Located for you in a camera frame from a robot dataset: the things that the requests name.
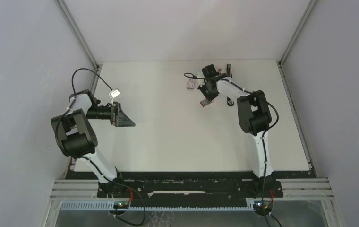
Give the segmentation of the staple box red white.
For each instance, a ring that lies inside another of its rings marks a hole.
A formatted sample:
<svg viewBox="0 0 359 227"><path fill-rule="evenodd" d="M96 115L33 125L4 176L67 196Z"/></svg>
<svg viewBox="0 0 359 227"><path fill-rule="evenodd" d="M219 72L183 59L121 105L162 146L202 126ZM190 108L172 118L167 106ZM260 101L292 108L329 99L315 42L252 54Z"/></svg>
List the staple box red white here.
<svg viewBox="0 0 359 227"><path fill-rule="evenodd" d="M187 89L193 90L195 88L195 79L187 79Z"/></svg>

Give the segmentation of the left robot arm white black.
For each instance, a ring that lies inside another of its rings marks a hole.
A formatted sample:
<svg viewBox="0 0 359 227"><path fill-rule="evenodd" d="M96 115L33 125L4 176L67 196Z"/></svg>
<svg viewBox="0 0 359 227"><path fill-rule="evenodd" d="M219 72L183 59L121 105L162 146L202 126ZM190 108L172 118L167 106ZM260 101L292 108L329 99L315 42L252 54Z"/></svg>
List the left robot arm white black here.
<svg viewBox="0 0 359 227"><path fill-rule="evenodd" d="M98 139L90 120L108 120L114 127L134 127L136 124L123 112L119 102L101 105L88 89L73 93L69 101L62 115L51 118L59 149L66 157L84 161L99 183L110 182L108 190L115 197L123 196L127 185L118 179L118 169L98 149Z"/></svg>

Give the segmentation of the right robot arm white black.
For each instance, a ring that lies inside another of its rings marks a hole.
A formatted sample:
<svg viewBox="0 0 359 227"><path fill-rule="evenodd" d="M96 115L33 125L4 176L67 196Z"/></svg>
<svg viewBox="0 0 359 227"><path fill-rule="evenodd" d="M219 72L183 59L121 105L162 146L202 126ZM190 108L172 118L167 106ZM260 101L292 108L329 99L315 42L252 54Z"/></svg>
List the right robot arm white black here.
<svg viewBox="0 0 359 227"><path fill-rule="evenodd" d="M205 97L202 106L211 103L217 96L224 95L236 103L241 130L250 135L254 167L252 172L260 179L252 183L256 196L264 197L270 190L270 183L263 177L272 174L268 148L268 131L278 120L278 111L269 103L262 90L248 91L237 85L226 73L219 73L214 65L202 68L191 79L198 81L198 90Z"/></svg>

